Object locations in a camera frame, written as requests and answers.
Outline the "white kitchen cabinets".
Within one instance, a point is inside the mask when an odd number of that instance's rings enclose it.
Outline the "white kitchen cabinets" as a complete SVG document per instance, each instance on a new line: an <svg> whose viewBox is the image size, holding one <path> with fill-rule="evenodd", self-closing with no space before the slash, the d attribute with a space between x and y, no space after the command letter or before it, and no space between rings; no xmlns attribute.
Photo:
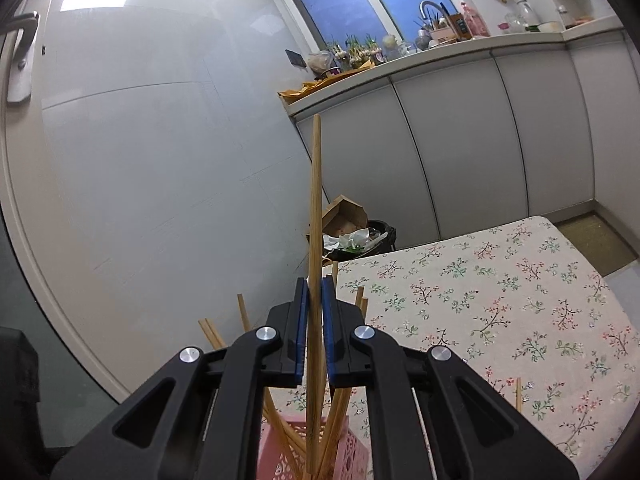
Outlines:
<svg viewBox="0 0 640 480"><path fill-rule="evenodd" d="M286 109L322 125L323 188L401 247L595 211L639 241L639 55L608 18L477 39L350 76Z"/></svg>

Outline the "floral tablecloth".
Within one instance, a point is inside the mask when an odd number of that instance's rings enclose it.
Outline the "floral tablecloth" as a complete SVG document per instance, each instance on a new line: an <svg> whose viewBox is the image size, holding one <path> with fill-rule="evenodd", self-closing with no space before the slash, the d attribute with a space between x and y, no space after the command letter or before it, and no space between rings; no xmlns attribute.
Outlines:
<svg viewBox="0 0 640 480"><path fill-rule="evenodd" d="M402 346L446 344L587 478L639 402L639 333L603 276L529 217L343 262L339 300Z"/></svg>

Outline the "bamboo chopstick bundle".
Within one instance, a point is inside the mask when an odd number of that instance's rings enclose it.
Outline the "bamboo chopstick bundle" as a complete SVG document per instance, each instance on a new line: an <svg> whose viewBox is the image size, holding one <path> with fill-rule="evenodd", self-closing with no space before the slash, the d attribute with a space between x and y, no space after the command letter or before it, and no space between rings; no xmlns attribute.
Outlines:
<svg viewBox="0 0 640 480"><path fill-rule="evenodd" d="M314 115L311 139L311 196L322 199L321 182L321 117ZM306 405L306 463L305 478L312 479L320 460L319 437L321 425L323 385L323 350L320 288L322 279L322 231L318 216L309 220L308 254L309 313L307 333L307 405Z"/></svg>

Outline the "black trash bin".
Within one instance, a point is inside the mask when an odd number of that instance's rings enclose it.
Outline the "black trash bin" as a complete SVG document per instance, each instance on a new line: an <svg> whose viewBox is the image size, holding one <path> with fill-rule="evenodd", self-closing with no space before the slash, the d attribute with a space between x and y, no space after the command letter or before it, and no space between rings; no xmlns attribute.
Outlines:
<svg viewBox="0 0 640 480"><path fill-rule="evenodd" d="M383 255L396 249L397 231L384 221L369 220L364 229L339 236L323 235L323 257L337 262Z"/></svg>

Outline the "brown cardboard box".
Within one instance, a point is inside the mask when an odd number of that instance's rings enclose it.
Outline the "brown cardboard box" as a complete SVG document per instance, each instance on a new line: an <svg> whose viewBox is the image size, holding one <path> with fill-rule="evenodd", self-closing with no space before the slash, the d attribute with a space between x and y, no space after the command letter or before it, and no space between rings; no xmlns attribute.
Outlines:
<svg viewBox="0 0 640 480"><path fill-rule="evenodd" d="M344 195L337 196L326 209L320 210L321 206L320 196L311 196L310 220L314 220L315 216L321 219L321 231L324 235L340 238L365 229L368 225L367 211Z"/></svg>

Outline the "olive floor mat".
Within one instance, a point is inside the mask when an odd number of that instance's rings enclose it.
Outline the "olive floor mat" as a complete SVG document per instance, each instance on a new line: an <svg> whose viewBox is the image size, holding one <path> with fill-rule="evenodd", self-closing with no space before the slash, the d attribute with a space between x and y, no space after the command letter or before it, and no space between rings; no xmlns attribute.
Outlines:
<svg viewBox="0 0 640 480"><path fill-rule="evenodd" d="M602 276L622 270L638 259L638 252L620 233L593 212L555 226Z"/></svg>

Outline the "yellow paper bags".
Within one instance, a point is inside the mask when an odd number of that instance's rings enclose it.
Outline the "yellow paper bags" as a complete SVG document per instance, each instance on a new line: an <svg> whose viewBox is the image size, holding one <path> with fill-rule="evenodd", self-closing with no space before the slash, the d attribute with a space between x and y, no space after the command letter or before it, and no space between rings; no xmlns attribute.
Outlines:
<svg viewBox="0 0 640 480"><path fill-rule="evenodd" d="M314 92L329 87L331 84L336 84L339 81L365 72L366 70L370 70L373 67L374 63L368 61L356 68L356 70L348 70L344 73L329 75L320 80L304 81L299 89L279 91L278 96L280 96L285 104L291 105L300 99L306 98L306 96L310 96Z"/></svg>

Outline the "pink soap bottle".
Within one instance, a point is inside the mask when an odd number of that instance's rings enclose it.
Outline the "pink soap bottle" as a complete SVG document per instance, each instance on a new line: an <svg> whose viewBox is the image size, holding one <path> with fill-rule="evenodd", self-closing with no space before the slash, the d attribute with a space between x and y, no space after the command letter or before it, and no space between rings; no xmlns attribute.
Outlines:
<svg viewBox="0 0 640 480"><path fill-rule="evenodd" d="M474 37L490 37L488 26L477 10L465 2L460 3L460 6L465 24L468 26L470 33Z"/></svg>

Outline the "chrome faucet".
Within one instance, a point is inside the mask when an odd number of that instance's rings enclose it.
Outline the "chrome faucet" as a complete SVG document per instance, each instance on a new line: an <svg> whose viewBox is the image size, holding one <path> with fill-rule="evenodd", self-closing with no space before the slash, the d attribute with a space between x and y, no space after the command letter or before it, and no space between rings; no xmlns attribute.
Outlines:
<svg viewBox="0 0 640 480"><path fill-rule="evenodd" d="M421 20L431 30L450 28L450 14L442 3L422 0L419 4Z"/></svg>

